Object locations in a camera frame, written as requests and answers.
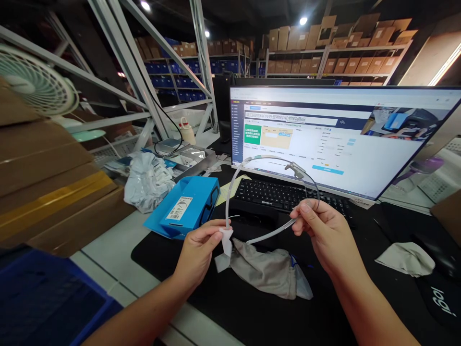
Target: forearm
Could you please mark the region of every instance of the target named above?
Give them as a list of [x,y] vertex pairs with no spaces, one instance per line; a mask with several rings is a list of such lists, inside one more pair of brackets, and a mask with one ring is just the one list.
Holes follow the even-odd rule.
[[112,317],[84,345],[152,344],[192,292],[193,288],[178,284],[170,277]]
[[332,280],[359,345],[418,345],[368,274]]

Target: software interface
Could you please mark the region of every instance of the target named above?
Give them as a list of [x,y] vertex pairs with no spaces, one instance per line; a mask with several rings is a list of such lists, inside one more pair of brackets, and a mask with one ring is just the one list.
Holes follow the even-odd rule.
[[[280,156],[319,186],[374,200],[460,98],[447,89],[231,87],[232,163]],[[245,167],[294,178],[277,160]]]

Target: black keyboard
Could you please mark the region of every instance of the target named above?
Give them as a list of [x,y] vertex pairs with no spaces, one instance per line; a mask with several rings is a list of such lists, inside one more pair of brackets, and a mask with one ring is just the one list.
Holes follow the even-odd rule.
[[[242,179],[235,193],[235,198],[273,207],[279,211],[290,212],[303,199],[317,198],[317,191],[307,189],[306,195],[304,187],[292,187],[258,180]],[[349,226],[354,227],[353,216],[345,198],[320,192],[320,200],[339,211],[346,218]]]

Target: barcode label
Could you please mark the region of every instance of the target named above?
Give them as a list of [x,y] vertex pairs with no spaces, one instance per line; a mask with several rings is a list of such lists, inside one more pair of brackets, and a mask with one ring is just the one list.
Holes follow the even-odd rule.
[[173,209],[171,209],[170,213],[166,217],[166,219],[171,220],[180,220],[181,217],[187,210],[187,207],[192,202],[192,197],[181,197],[176,204],[174,205]]

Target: green label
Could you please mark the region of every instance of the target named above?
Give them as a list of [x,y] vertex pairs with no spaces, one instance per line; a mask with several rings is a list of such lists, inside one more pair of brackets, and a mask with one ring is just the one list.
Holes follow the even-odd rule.
[[261,126],[245,124],[245,143],[257,144],[261,140]]

